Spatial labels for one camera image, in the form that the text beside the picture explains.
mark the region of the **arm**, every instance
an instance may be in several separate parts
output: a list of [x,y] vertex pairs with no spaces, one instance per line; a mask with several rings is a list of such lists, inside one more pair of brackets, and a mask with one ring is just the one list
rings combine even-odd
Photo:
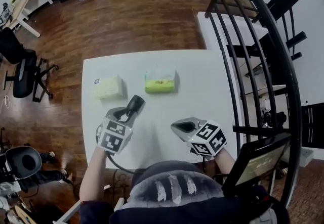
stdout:
[[221,151],[214,157],[216,164],[218,165],[221,173],[228,174],[231,172],[235,160],[226,151],[226,149],[221,149]]
[[81,183],[80,201],[96,201],[103,199],[106,159],[107,156],[105,151],[96,147]]

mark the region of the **chair backrest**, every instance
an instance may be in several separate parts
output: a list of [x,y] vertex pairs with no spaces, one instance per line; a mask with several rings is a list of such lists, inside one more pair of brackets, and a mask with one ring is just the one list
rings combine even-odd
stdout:
[[8,27],[0,32],[0,53],[11,63],[20,63],[27,56],[27,51]]

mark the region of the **person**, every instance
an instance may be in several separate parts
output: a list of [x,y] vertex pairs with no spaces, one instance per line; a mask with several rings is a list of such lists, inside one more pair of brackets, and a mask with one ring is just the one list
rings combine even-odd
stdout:
[[[230,173],[234,160],[224,148],[214,158],[222,173]],[[244,198],[224,197],[220,184],[182,161],[160,162],[134,176],[127,203],[114,212],[102,201],[105,165],[106,152],[96,147],[80,187],[80,224],[289,223],[283,206],[258,214]],[[268,198],[260,186],[254,192]]]
[[[53,163],[55,161],[55,153],[53,151],[40,153],[40,158],[42,159],[42,164]],[[46,184],[53,181],[60,181],[67,177],[66,169],[61,170],[40,170],[32,176],[19,179],[14,182],[2,182],[0,183],[0,196],[5,196],[12,194],[14,192],[24,191],[28,192],[28,189],[42,184]]]

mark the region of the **white cable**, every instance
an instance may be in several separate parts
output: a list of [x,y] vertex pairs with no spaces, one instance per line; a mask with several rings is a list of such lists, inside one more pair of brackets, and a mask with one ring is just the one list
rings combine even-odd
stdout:
[[1,114],[2,106],[4,105],[4,103],[5,103],[6,108],[9,109],[10,108],[9,96],[5,95],[4,99],[2,100],[1,107],[0,107],[0,114]]

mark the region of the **green tissue package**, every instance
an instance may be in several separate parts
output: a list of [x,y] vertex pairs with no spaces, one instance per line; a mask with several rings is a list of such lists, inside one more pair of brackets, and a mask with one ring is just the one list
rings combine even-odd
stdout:
[[176,70],[153,69],[145,73],[146,93],[166,93],[175,90]]

